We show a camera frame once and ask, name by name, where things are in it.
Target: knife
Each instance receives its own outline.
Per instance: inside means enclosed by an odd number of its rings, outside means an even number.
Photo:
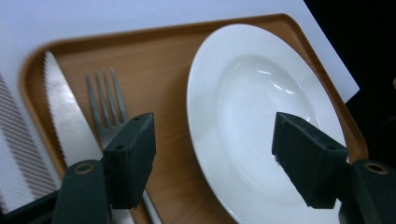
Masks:
[[[44,83],[49,112],[66,165],[69,167],[79,161],[101,160],[102,149],[50,51],[45,52]],[[134,224],[127,209],[112,210],[112,216],[117,224]]]

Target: napkin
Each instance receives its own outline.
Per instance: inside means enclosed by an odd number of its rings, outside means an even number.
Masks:
[[[0,50],[15,48],[0,18]],[[4,64],[9,72],[17,66]],[[0,73],[0,206],[4,214],[60,187],[60,177],[29,122],[18,96],[18,82]]]

